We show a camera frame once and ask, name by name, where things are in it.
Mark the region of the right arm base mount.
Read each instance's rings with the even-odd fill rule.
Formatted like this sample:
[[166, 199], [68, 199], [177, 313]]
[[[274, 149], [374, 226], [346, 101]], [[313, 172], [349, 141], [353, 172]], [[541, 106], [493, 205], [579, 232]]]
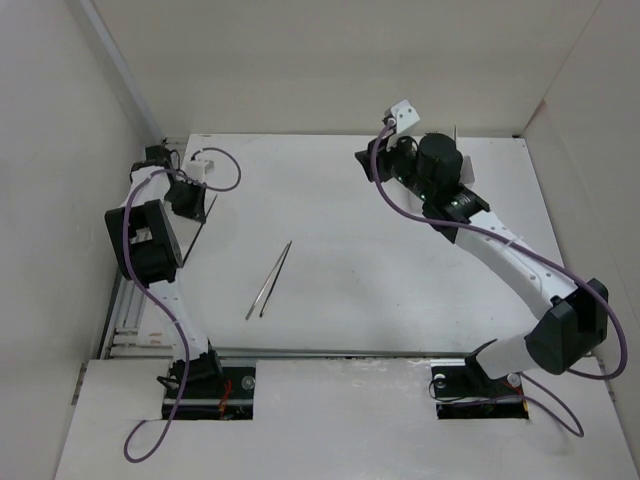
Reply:
[[431, 368], [430, 396], [439, 420], [528, 420], [529, 413], [519, 379], [484, 379], [463, 365]]

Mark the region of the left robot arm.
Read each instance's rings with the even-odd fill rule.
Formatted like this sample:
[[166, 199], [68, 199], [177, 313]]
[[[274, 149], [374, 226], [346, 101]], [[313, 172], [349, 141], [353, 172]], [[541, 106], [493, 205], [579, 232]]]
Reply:
[[224, 373], [183, 300], [179, 270], [184, 256], [170, 218], [175, 214], [203, 225], [205, 188], [173, 168], [173, 152], [163, 145], [145, 149], [145, 159], [133, 165], [130, 179], [122, 206], [104, 215], [119, 269], [161, 311], [165, 339], [173, 350], [169, 376], [201, 396], [213, 396], [223, 387]]

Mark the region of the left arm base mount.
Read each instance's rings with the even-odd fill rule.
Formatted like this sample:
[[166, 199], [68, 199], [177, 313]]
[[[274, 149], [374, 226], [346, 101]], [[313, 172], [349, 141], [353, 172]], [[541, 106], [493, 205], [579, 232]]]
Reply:
[[[164, 388], [162, 418], [169, 419], [177, 402], [185, 362], [174, 362], [168, 373], [156, 378]], [[189, 362], [186, 386], [175, 420], [235, 421], [253, 418], [256, 367], [241, 363], [224, 366], [210, 349]]]

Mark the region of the black chopstick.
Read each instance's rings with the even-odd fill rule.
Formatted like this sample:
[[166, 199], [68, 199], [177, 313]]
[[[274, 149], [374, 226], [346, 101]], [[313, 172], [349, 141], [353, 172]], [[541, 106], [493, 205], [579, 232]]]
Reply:
[[218, 195], [216, 194], [214, 196], [213, 200], [211, 201], [211, 204], [209, 205], [209, 207], [207, 208], [207, 210], [205, 212], [204, 222], [202, 224], [200, 224], [200, 226], [198, 227], [198, 230], [196, 231], [191, 243], [189, 244], [189, 247], [188, 247], [188, 249], [186, 251], [186, 254], [183, 257], [183, 261], [184, 261], [183, 266], [186, 266], [186, 264], [188, 263], [188, 260], [189, 260], [191, 254], [192, 254], [192, 251], [193, 251], [193, 249], [194, 249], [194, 247], [195, 247], [195, 245], [196, 245], [196, 243], [197, 243], [197, 241], [198, 241], [198, 239], [199, 239], [199, 237], [200, 237], [200, 235], [202, 233], [202, 230], [204, 229], [204, 227], [206, 225], [206, 222], [208, 220], [209, 214], [211, 213], [211, 210], [212, 210], [213, 206], [215, 205], [217, 199], [218, 199]]
[[285, 263], [285, 261], [287, 259], [289, 251], [291, 249], [292, 243], [293, 243], [293, 240], [290, 240], [288, 242], [288, 244], [284, 248], [284, 252], [281, 255], [281, 259], [278, 261], [278, 264], [276, 265], [276, 272], [275, 272], [275, 274], [273, 276], [273, 279], [271, 280], [271, 283], [270, 283], [269, 290], [267, 292], [266, 298], [265, 298], [264, 303], [263, 303], [263, 305], [262, 305], [262, 307], [260, 309], [259, 318], [263, 318], [263, 316], [265, 314], [265, 311], [267, 309], [268, 303], [269, 303], [270, 298], [271, 298], [271, 296], [273, 294], [273, 291], [275, 289], [276, 283], [277, 283], [277, 281], [278, 281], [278, 279], [279, 279], [279, 277], [281, 275], [281, 271], [282, 271], [282, 269], [284, 267], [284, 263]]

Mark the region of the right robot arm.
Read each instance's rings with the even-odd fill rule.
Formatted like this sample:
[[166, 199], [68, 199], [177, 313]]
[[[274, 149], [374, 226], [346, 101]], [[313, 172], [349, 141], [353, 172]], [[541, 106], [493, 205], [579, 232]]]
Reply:
[[571, 279], [519, 240], [463, 183], [464, 157], [451, 137], [404, 136], [395, 145], [374, 139], [355, 158], [370, 182], [395, 179], [420, 200], [420, 221], [484, 263], [537, 321], [528, 332], [491, 340], [466, 356], [463, 381], [470, 391], [487, 393], [499, 379], [532, 369], [561, 375], [606, 339], [606, 287]]

